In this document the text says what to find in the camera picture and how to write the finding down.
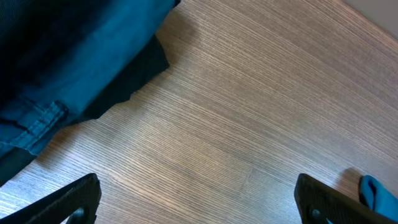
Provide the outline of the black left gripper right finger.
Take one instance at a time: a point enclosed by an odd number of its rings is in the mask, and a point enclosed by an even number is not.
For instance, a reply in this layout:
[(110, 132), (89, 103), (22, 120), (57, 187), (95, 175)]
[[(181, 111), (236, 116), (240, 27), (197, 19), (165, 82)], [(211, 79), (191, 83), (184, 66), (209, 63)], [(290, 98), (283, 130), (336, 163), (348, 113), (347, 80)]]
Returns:
[[(304, 224), (327, 223), (327, 216), (330, 218), (337, 215), (337, 204), (345, 199), (352, 198), (327, 186), (323, 182), (308, 174), (298, 176), (294, 197), (299, 210), (301, 221)], [(363, 223), (334, 223), (334, 224), (363, 224)]]

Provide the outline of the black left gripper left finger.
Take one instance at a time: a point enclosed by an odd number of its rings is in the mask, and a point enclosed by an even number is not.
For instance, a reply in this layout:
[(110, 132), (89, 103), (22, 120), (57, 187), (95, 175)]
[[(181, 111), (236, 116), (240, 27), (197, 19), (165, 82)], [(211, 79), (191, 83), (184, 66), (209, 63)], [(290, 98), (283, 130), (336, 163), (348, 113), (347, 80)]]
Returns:
[(100, 181), (90, 173), (2, 218), (1, 224), (94, 224), (100, 199)]

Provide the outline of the blue polo shirt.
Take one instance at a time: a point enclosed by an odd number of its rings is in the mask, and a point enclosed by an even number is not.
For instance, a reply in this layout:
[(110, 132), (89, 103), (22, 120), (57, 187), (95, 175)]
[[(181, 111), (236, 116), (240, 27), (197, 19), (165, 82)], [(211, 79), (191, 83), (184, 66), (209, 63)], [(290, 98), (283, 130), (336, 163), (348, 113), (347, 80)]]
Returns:
[(337, 204), (337, 215), (327, 223), (397, 224), (397, 197), (377, 179), (363, 175), (358, 184), (359, 203), (345, 199)]

